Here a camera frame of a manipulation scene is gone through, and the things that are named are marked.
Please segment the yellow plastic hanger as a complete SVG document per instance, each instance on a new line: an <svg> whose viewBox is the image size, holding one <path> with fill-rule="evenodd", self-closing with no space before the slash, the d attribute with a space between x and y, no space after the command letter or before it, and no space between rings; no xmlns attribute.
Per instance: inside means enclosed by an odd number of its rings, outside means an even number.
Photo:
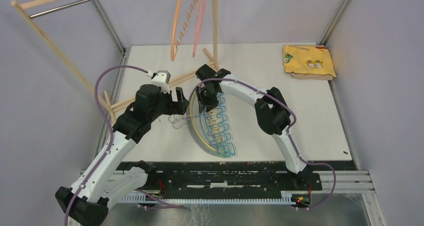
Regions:
<svg viewBox="0 0 424 226"><path fill-rule="evenodd" d="M218 151L216 149L214 149L213 147L210 146L209 143L207 143L202 136L200 135L200 133L197 131L196 127L195 127L195 123L194 123L194 113L193 113L193 101L194 101L194 96L195 93L194 91L191 92L190 97L189 97L189 105L188 105L188 127L189 127L189 131L193 133L192 138L194 139L194 141L200 146L200 148L205 151L207 154L213 155L213 156L218 156Z"/></svg>

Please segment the orange wavy plastic hanger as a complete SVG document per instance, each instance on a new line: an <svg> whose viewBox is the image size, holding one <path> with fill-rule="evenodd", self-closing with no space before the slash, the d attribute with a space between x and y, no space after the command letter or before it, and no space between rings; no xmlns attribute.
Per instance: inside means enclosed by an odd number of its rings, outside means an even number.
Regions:
<svg viewBox="0 0 424 226"><path fill-rule="evenodd" d="M185 15L185 20L180 25L181 30L178 31L182 3L183 0L177 0L174 10L170 43L170 60L172 62L175 60L179 51L179 47L182 45L183 38L187 33L187 28L190 25L191 18L194 15L194 11L197 8L199 0L191 0L189 9Z"/></svg>

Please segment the pink wire hanger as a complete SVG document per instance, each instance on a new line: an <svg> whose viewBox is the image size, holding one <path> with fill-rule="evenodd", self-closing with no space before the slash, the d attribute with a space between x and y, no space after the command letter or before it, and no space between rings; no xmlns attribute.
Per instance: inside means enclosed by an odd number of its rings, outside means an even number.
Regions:
<svg viewBox="0 0 424 226"><path fill-rule="evenodd" d="M192 50L193 58L196 56L197 46L198 46L199 38L201 35L207 2L208 0L198 0L197 2L196 25L195 25L195 34L194 34L194 44L193 44L193 50Z"/></svg>

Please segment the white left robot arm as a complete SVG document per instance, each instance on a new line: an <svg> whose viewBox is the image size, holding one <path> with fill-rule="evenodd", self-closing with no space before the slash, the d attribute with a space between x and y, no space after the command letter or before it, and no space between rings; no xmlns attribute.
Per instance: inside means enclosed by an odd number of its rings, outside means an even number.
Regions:
<svg viewBox="0 0 424 226"><path fill-rule="evenodd" d="M177 100L159 86L145 84L136 92L135 101L127 106L111 128L109 141L103 146L87 170L70 186L61 186L55 197L65 213L64 224L72 218L81 225L101 225L109 210L127 194L157 184L156 167L141 160L118 179L109 179L125 156L151 130L161 115L184 115L189 101L181 87L176 89Z"/></svg>

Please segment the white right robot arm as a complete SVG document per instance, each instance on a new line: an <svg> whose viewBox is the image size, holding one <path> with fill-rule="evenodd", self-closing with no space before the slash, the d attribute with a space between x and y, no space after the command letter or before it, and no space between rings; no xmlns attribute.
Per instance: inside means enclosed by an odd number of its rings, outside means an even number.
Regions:
<svg viewBox="0 0 424 226"><path fill-rule="evenodd" d="M208 65L201 66L195 75L200 80L196 88L199 111L215 109L219 105L218 94L229 94L251 105L260 129L272 136L284 157L290 186L301 190L308 185L313 171L295 145L291 127L296 117L278 88L264 90L254 87L226 69L214 71Z"/></svg>

